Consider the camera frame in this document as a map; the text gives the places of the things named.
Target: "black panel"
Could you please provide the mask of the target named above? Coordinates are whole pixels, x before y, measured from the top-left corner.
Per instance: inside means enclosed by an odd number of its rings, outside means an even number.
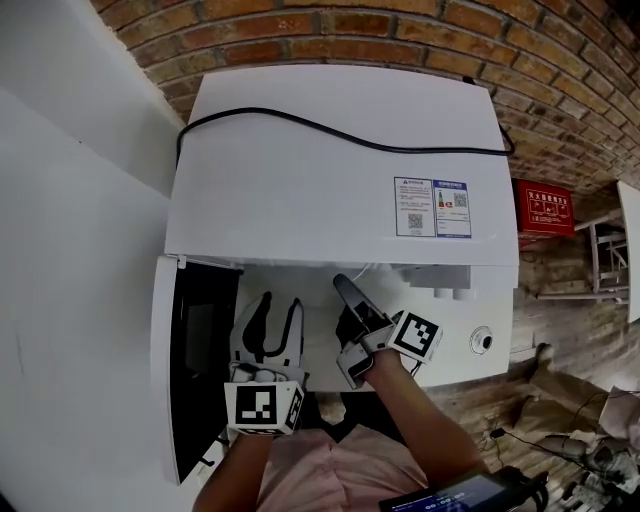
[[[180,482],[227,425],[229,334],[240,272],[188,263],[178,270],[171,322],[171,421]]]

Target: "cable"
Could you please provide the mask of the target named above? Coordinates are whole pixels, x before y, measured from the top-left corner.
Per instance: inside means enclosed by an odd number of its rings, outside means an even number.
[[[176,167],[178,167],[178,161],[180,160],[180,153],[182,151],[182,140],[184,136],[189,133],[194,128],[198,126],[202,126],[206,123],[211,123],[213,121],[217,121],[218,119],[224,119],[225,117],[237,116],[240,114],[264,114],[268,116],[278,117],[280,119],[285,119],[287,121],[291,121],[297,124],[301,124],[303,126],[307,126],[308,128],[312,128],[314,130],[318,130],[324,132],[329,135],[333,135],[334,137],[338,137],[339,139],[346,140],[348,142],[352,142],[357,144],[358,146],[363,146],[369,149],[375,149],[377,151],[383,151],[385,153],[402,153],[409,155],[430,155],[430,154],[442,154],[442,153],[472,153],[478,155],[495,155],[495,156],[511,156],[515,153],[516,147],[509,137],[509,134],[500,126],[498,123],[498,127],[500,128],[500,133],[507,141],[509,145],[509,149],[485,149],[485,148],[465,148],[465,147],[405,147],[405,146],[389,146],[386,144],[378,144],[377,142],[371,142],[365,139],[361,139],[356,137],[355,135],[350,135],[345,132],[341,132],[340,130],[336,130],[335,128],[330,128],[329,126],[325,126],[320,123],[316,123],[315,121],[310,121],[303,117],[294,116],[293,114],[287,114],[286,112],[281,112],[280,110],[274,110],[271,108],[262,108],[262,107],[244,107],[244,108],[234,108],[231,110],[223,110],[222,112],[217,112],[215,114],[210,114],[208,116],[204,116],[193,123],[189,123],[185,126],[180,133],[178,134],[178,139],[176,141]]]
[[[493,442],[496,443],[496,449],[498,450],[498,460],[500,461],[500,468],[504,468],[504,462],[502,461],[502,453],[500,453],[500,444],[495,437],[492,437]]]
[[[583,466],[582,464],[580,464],[579,462],[573,460],[573,459],[569,459],[568,457],[564,457],[562,454],[560,453],[556,453],[552,450],[548,450],[547,448],[545,448],[544,446],[541,446],[539,444],[536,443],[530,443],[529,441],[525,441],[524,439],[520,439],[518,436],[512,434],[511,432],[507,432],[504,429],[499,429],[501,431],[503,431],[505,434],[507,434],[508,436],[513,437],[514,439],[517,439],[518,441],[520,441],[521,443],[524,444],[528,444],[529,446],[533,446],[535,448],[538,448],[539,450],[542,450],[544,452],[550,453],[551,455],[555,455],[556,457],[560,457],[562,460],[566,461],[566,462],[571,462],[573,464],[575,464],[576,466],[580,467],[581,469],[585,470],[585,471],[591,471],[591,472],[596,472],[597,470],[591,470],[591,469],[587,469],[585,466]]]
[[[564,439],[562,440],[562,451],[564,452],[564,445],[567,442],[567,439],[569,439],[570,437],[570,432],[571,432],[571,428],[573,427],[573,425],[575,424],[576,420],[578,419],[578,416],[580,415],[580,412],[582,411],[582,409],[584,409],[587,405],[589,405],[591,403],[591,401],[597,397],[597,396],[602,396],[605,395],[607,397],[607,400],[615,400],[616,398],[620,398],[626,395],[638,395],[640,394],[640,390],[639,391],[621,391],[620,394],[616,395],[616,396],[612,396],[610,392],[607,391],[601,391],[598,393],[594,393],[591,398],[589,398],[589,400],[587,400],[584,404],[582,404],[580,406],[580,408],[576,411],[576,413],[574,414],[573,418],[571,419],[571,423],[569,423],[569,428],[567,429],[567,433],[565,433],[564,435]]]

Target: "qr code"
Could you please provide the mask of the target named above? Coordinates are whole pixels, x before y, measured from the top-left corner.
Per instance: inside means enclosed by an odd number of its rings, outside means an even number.
[[[466,208],[467,194],[453,194],[453,205],[456,208]]]
[[[409,229],[422,229],[422,214],[410,213],[409,214]]]

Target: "brick wall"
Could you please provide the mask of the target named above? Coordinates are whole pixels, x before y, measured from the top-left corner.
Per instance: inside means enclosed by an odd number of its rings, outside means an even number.
[[[605,0],[92,0],[186,120],[202,75],[350,63],[491,92],[514,177],[574,191],[577,217],[640,188],[640,42]]]

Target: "white wall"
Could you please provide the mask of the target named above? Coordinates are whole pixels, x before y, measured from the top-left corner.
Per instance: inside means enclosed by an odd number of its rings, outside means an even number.
[[[169,196],[182,122],[89,0],[0,2],[0,87]]]
[[[18,512],[190,509],[152,435],[168,200],[0,89],[0,492]]]

